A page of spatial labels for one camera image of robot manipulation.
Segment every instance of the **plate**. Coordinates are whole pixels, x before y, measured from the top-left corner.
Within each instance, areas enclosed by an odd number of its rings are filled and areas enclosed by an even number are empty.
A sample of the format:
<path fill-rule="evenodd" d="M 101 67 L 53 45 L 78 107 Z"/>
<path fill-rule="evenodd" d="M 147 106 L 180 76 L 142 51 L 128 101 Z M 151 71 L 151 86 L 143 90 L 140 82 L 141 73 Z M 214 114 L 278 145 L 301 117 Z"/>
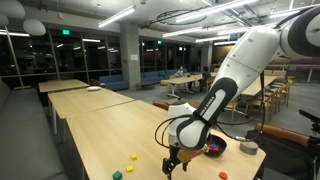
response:
<path fill-rule="evenodd" d="M 99 86 L 90 86 L 87 89 L 88 89 L 88 91 L 99 91 L 101 89 L 101 87 L 99 87 Z"/>

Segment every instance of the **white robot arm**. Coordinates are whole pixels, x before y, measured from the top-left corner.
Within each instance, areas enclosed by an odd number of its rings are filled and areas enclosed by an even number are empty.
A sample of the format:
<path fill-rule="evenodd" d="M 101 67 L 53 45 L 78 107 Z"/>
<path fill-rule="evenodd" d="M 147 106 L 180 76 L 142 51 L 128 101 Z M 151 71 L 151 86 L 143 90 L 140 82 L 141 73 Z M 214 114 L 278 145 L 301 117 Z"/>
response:
<path fill-rule="evenodd" d="M 320 57 L 320 7 L 296 16 L 288 17 L 274 29 L 256 27 L 245 33 L 224 59 L 215 82 L 198 109 L 187 103 L 169 107 L 169 118 L 192 114 L 190 118 L 179 118 L 169 125 L 169 161 L 175 162 L 173 158 L 181 146 L 190 150 L 202 149 L 223 109 L 275 57 Z"/>

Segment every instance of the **small toy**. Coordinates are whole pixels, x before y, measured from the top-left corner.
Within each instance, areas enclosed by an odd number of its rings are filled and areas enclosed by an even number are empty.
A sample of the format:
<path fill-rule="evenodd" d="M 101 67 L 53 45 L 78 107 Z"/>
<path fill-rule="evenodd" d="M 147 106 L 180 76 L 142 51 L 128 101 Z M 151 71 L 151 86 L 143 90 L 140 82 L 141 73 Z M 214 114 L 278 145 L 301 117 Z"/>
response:
<path fill-rule="evenodd" d="M 122 179 L 122 173 L 117 171 L 112 175 L 112 177 L 113 177 L 113 180 L 120 180 Z"/>
<path fill-rule="evenodd" d="M 227 173 L 225 173 L 225 172 L 220 172 L 220 173 L 219 173 L 219 177 L 220 177 L 221 179 L 228 179 L 228 175 L 227 175 Z"/>
<path fill-rule="evenodd" d="M 133 166 L 127 166 L 126 171 L 127 172 L 132 172 L 133 171 Z"/>
<path fill-rule="evenodd" d="M 138 158 L 138 156 L 137 156 L 136 154 L 132 154 L 132 155 L 131 155 L 131 159 L 132 159 L 132 160 L 137 160 L 137 158 Z"/>

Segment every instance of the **column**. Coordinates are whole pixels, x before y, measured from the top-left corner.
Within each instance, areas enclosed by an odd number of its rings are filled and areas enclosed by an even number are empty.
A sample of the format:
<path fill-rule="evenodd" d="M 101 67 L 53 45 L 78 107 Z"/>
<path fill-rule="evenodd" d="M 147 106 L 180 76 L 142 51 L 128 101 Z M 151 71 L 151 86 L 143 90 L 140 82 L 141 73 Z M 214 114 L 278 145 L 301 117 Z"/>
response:
<path fill-rule="evenodd" d="M 212 43 L 206 43 L 202 46 L 200 72 L 202 71 L 204 66 L 207 66 L 210 69 L 211 60 L 212 60 Z"/>
<path fill-rule="evenodd" d="M 141 81 L 137 24 L 120 24 L 120 49 L 123 78 L 129 82 L 130 89 L 135 89 L 135 84 Z"/>

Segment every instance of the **blue sofa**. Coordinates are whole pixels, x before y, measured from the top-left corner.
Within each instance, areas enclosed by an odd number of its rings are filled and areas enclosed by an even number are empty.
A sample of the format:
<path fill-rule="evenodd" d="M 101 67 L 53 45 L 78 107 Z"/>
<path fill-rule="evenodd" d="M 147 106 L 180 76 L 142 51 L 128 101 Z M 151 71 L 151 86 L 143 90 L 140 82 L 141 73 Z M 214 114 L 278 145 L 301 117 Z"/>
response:
<path fill-rule="evenodd" d="M 159 76 L 158 71 L 152 71 L 152 72 L 145 72 L 144 73 L 145 79 L 148 79 L 148 81 L 153 81 L 159 83 L 161 80 L 164 79 L 163 76 Z"/>
<path fill-rule="evenodd" d="M 100 76 L 99 81 L 105 83 L 105 87 L 113 91 L 129 88 L 129 83 L 123 79 L 122 75 Z"/>
<path fill-rule="evenodd" d="M 166 70 L 166 75 L 165 79 L 170 79 L 170 76 L 173 76 L 176 72 L 178 72 L 177 69 L 171 69 L 171 70 Z"/>

